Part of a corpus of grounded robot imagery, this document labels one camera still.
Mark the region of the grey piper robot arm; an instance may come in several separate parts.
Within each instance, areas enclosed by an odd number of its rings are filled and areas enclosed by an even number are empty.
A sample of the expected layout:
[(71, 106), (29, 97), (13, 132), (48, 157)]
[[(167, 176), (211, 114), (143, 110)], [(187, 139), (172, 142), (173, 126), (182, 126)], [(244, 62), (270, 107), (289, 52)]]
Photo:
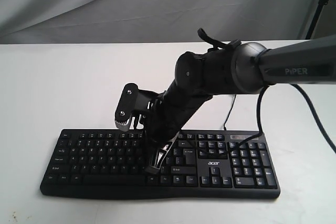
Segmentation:
[(142, 111), (148, 163), (157, 174), (186, 122), (208, 100), (222, 94), (262, 94), (274, 84), (334, 84), (335, 37), (308, 40), (268, 49), (257, 42), (223, 43), (198, 36), (211, 45), (205, 54), (183, 53), (175, 65), (174, 80), (160, 94), (151, 93), (149, 110)]

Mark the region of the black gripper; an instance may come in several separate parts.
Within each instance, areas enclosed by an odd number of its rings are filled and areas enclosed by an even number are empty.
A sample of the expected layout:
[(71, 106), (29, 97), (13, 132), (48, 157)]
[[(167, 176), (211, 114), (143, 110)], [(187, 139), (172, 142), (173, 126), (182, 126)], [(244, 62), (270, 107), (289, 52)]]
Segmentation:
[(164, 159), (186, 122), (212, 95), (189, 95), (181, 92), (164, 92), (150, 99), (152, 104), (142, 120), (145, 129), (145, 172), (157, 174)]

